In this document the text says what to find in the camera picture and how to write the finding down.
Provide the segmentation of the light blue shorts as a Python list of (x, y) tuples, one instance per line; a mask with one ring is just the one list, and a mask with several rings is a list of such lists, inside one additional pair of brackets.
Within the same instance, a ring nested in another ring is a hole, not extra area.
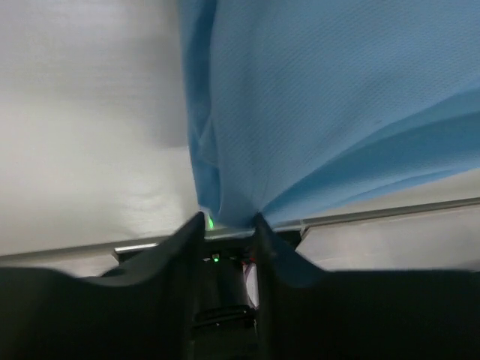
[(479, 167), (477, 1), (180, 1), (190, 159), (218, 224)]

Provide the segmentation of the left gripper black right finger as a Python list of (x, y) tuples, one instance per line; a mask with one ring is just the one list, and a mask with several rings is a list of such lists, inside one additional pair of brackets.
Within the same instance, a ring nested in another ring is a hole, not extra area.
[(479, 274), (326, 271), (254, 218), (261, 359), (477, 359)]

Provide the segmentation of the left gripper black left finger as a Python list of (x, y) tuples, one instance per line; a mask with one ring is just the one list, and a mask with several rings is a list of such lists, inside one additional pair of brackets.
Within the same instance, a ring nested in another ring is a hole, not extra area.
[(3, 359), (185, 359), (205, 235), (196, 214), (97, 277), (1, 269)]

